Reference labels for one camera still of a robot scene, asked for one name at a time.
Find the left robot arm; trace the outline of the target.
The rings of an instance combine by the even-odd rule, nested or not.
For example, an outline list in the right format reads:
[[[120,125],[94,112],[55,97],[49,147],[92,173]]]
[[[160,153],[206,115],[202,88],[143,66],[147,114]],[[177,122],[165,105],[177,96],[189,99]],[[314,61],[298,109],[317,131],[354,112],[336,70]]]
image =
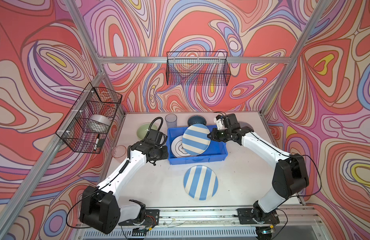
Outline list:
[[[149,125],[145,137],[128,146],[127,157],[105,180],[96,187],[88,186],[78,201],[80,208],[79,220],[83,229],[94,228],[104,234],[111,233],[116,225],[125,221],[136,221],[143,224],[147,218],[146,205],[137,200],[129,200],[125,204],[118,202],[122,189],[133,176],[147,163],[156,166],[158,161],[169,157],[166,142],[168,136],[160,129],[153,129],[156,117]]]

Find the white plate green motif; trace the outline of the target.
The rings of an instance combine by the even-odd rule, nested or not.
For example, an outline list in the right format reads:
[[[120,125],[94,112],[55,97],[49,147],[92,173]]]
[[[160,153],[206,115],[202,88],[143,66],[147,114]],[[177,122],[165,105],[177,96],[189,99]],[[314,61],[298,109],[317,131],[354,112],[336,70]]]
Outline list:
[[[171,150],[176,158],[190,157],[190,154],[183,147],[183,136],[178,136],[173,140]]]

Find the light green bowl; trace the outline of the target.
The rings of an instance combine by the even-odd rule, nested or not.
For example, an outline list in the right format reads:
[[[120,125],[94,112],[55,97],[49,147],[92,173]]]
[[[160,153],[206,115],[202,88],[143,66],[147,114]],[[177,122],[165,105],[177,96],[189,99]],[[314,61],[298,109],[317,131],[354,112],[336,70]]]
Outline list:
[[[142,124],[137,130],[137,137],[142,140],[145,138],[150,127],[150,123]]]

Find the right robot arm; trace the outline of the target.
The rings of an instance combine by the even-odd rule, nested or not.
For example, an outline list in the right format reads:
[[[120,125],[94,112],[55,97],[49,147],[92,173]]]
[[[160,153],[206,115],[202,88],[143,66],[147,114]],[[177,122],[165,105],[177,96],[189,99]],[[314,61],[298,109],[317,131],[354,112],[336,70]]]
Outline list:
[[[293,197],[298,198],[299,192],[309,186],[306,160],[312,158],[309,155],[291,154],[270,144],[252,126],[242,127],[235,114],[219,111],[216,114],[213,120],[216,127],[207,137],[213,142],[237,143],[241,149],[248,149],[264,160],[273,171],[271,188],[253,203],[249,213],[238,216],[242,220],[264,224],[276,214],[279,206]]]

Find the blue plastic bin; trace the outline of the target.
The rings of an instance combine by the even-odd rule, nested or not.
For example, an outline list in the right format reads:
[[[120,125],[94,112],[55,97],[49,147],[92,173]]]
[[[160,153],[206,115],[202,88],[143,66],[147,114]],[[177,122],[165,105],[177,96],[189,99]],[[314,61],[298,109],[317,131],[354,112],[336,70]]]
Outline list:
[[[226,143],[212,141],[207,150],[198,156],[177,157],[172,150],[172,143],[177,137],[185,133],[186,128],[170,128],[168,129],[167,146],[169,151],[169,162],[171,165],[185,165],[185,164],[200,164],[224,161],[228,155]]]

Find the dark teal bowl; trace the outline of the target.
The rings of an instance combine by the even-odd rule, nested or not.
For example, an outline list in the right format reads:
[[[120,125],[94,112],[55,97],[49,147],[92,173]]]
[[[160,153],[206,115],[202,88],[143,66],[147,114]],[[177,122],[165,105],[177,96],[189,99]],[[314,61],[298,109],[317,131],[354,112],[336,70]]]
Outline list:
[[[206,121],[206,119],[203,116],[194,115],[194,116],[191,116],[187,120],[187,125],[190,127],[190,126],[195,125],[195,124],[202,124],[202,125],[205,125],[206,126],[207,121]]]

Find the blue white striped plate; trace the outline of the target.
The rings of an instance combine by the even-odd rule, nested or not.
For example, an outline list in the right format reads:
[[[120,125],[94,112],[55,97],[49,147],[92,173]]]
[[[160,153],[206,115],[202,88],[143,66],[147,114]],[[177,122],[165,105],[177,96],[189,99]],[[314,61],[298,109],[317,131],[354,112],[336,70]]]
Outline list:
[[[209,147],[211,140],[207,137],[210,130],[202,124],[188,127],[183,134],[183,148],[191,156],[203,154]]]

